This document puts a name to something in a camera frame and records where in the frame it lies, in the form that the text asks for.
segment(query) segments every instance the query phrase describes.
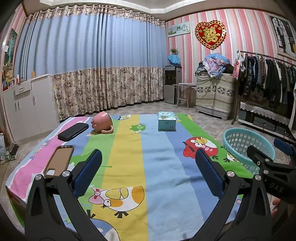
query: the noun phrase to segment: mug handle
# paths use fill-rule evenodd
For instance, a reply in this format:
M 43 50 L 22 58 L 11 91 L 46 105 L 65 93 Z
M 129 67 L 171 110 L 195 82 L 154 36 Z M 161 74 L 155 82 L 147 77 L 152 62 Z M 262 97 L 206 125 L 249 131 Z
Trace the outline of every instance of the mug handle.
M 101 133 L 102 134 L 111 134 L 111 133 L 113 133 L 113 131 L 114 131 L 113 126 L 111 126 L 110 130 L 108 130 L 108 131 L 102 130 Z

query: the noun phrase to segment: metal screw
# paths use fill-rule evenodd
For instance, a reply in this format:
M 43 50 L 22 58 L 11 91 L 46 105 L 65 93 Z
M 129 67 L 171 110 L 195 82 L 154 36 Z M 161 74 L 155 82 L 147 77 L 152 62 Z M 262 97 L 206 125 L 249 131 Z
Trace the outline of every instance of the metal screw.
M 69 171 L 64 171 L 63 173 L 62 173 L 62 176 L 63 177 L 67 177 L 67 176 L 69 176 L 70 175 L 70 172 Z
M 227 172 L 227 176 L 229 176 L 229 177 L 234 177 L 234 172 L 233 172 L 233 171 L 228 171 L 228 172 Z
M 256 175 L 256 176 L 255 176 L 255 179 L 256 179 L 257 181 L 260 181 L 260 180 L 261 180 L 261 176 Z
M 35 180 L 40 180 L 42 178 L 42 175 L 41 174 L 38 174 L 36 177 L 35 177 Z

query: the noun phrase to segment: plastic basket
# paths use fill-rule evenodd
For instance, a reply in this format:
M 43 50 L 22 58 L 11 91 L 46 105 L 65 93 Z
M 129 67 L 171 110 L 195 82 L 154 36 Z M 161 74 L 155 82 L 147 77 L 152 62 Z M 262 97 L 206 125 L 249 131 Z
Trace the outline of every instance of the plastic basket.
M 268 140 L 248 129 L 231 128 L 226 130 L 223 134 L 223 144 L 225 149 L 254 175 L 258 174 L 259 167 L 247 156 L 249 146 L 255 146 L 272 160 L 276 156 L 274 148 Z

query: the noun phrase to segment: small cardboard box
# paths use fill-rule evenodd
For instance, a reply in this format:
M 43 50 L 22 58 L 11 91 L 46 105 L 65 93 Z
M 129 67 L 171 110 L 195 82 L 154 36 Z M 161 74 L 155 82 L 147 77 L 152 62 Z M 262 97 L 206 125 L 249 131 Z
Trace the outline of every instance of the small cardboard box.
M 176 131 L 176 117 L 173 112 L 158 112 L 158 131 Z

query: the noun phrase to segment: chinese character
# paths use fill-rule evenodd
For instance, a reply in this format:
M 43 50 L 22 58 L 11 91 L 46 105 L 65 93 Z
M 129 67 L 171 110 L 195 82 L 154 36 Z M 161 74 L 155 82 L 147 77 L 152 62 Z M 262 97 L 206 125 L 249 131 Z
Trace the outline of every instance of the chinese character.
M 202 37 L 207 43 L 209 42 L 217 42 L 218 37 L 220 36 L 219 33 L 216 33 L 216 30 L 214 27 L 211 28 L 205 28 L 204 29 L 204 36 Z

